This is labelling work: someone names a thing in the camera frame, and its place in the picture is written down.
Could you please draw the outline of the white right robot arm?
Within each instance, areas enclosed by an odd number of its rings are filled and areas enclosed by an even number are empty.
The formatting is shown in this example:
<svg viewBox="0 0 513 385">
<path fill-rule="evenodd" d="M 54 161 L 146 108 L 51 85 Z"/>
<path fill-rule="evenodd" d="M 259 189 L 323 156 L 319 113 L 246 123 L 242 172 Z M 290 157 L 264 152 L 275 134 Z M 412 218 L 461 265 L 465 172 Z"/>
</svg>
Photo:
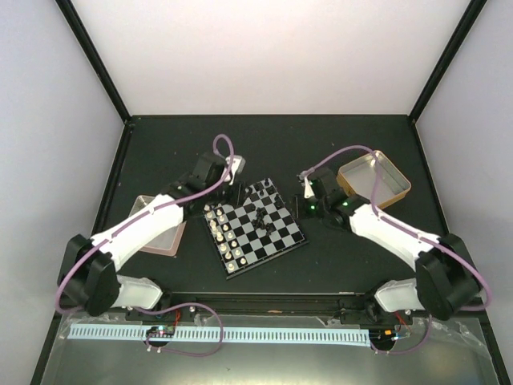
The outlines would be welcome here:
<svg viewBox="0 0 513 385">
<path fill-rule="evenodd" d="M 374 207 L 365 197 L 346 195 L 328 168 L 311 168 L 297 178 L 303 187 L 295 198 L 299 217 L 319 217 L 332 228 L 372 241 L 414 271 L 413 278 L 383 282 L 369 292 L 364 311 L 371 322 L 382 323 L 400 310 L 424 310 L 447 320 L 460 310 L 470 310 L 484 290 L 458 236 L 423 232 Z"/>
</svg>

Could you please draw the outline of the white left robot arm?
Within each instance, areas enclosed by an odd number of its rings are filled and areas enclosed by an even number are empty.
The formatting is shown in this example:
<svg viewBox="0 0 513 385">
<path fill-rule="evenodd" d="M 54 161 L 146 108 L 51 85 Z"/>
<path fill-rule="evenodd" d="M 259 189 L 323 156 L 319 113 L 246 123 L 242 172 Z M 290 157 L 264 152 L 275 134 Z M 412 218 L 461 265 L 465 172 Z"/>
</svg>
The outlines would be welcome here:
<svg viewBox="0 0 513 385">
<path fill-rule="evenodd" d="M 65 250 L 73 266 L 62 266 L 56 296 L 68 297 L 76 309 L 99 316 L 111 308 L 139 308 L 155 320 L 172 311 L 172 300 L 149 278 L 120 274 L 129 259 L 150 241 L 186 220 L 203 214 L 207 205 L 240 204 L 245 184 L 236 180 L 242 156 L 206 152 L 192 172 L 170 183 L 143 209 L 116 226 L 85 238 L 71 238 Z"/>
</svg>

